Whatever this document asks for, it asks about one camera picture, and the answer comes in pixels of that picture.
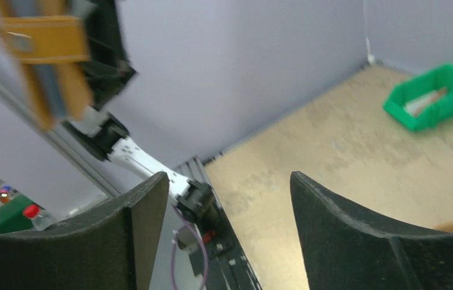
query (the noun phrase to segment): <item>red cap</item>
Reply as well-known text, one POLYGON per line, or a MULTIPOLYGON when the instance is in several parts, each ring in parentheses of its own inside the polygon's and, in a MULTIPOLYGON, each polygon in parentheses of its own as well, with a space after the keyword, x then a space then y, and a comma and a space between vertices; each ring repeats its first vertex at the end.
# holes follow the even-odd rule
POLYGON ((30 206, 26 207, 23 214, 26 218, 32 219, 38 215, 40 212, 40 208, 36 204, 31 204, 30 206))

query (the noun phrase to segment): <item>black foam pad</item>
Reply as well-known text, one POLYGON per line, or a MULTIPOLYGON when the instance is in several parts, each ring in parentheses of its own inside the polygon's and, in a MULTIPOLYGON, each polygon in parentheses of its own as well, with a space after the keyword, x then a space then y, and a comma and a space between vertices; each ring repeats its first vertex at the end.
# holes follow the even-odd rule
POLYGON ((371 211, 301 172, 291 195, 310 289, 453 289, 452 233, 371 211))
POLYGON ((0 290, 148 290, 168 190, 157 173, 45 231, 0 235, 0 290))

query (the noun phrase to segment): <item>black bracket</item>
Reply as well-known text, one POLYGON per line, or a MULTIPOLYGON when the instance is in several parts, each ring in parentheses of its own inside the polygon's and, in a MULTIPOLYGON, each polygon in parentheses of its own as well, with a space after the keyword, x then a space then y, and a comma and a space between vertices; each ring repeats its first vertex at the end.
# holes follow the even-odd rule
POLYGON ((177 208, 184 219, 193 224, 201 224, 204 229, 212 229, 217 223, 216 202, 211 185, 196 180, 189 182, 190 188, 184 196, 177 198, 177 208))
POLYGON ((129 63, 123 45, 115 0, 90 0, 96 8, 84 18, 91 60, 79 65, 93 92, 93 108, 116 97, 137 73, 129 63))
POLYGON ((108 159, 113 146, 120 139, 129 136, 129 130, 113 115, 100 126, 93 136, 88 136, 77 130, 70 122, 63 122, 63 127, 91 154, 100 161, 108 159))
MULTIPOLYGON (((214 230, 205 230, 197 224, 205 235, 213 232, 213 237, 205 244, 209 258, 209 279, 207 289, 218 290, 262 290, 239 240, 222 209, 217 210, 217 222, 214 230)), ((195 275, 204 273, 203 255, 197 249, 189 255, 195 275)))

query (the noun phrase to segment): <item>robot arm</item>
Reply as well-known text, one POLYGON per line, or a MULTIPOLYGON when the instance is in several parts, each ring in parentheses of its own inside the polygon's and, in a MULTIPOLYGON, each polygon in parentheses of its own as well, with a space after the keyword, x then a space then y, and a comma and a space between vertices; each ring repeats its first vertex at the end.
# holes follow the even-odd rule
POLYGON ((131 137, 118 140, 108 155, 112 163, 129 169, 146 179, 157 172, 166 172, 170 179, 170 197, 177 200, 188 192, 190 179, 169 169, 154 157, 143 151, 131 137))
POLYGON ((123 124, 105 109, 86 108, 79 121, 64 122, 63 126, 96 159, 110 161, 146 179, 156 172, 166 172, 170 180, 169 195, 175 200, 184 218, 214 227, 217 207, 212 188, 174 172, 143 151, 123 124))

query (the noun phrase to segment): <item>green bin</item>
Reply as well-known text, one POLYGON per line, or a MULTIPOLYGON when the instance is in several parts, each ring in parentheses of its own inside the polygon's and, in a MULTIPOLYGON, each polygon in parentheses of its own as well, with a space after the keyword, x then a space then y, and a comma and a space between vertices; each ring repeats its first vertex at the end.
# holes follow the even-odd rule
POLYGON ((434 127, 453 117, 453 65, 446 64, 421 76, 397 85, 383 105, 393 118, 411 131, 434 127), (405 104, 431 91, 447 88, 447 94, 414 117, 407 113, 405 104))
POLYGON ((24 209, 31 204, 34 204, 31 199, 18 193, 10 202, 0 206, 0 234, 32 228, 32 221, 23 214, 24 209))

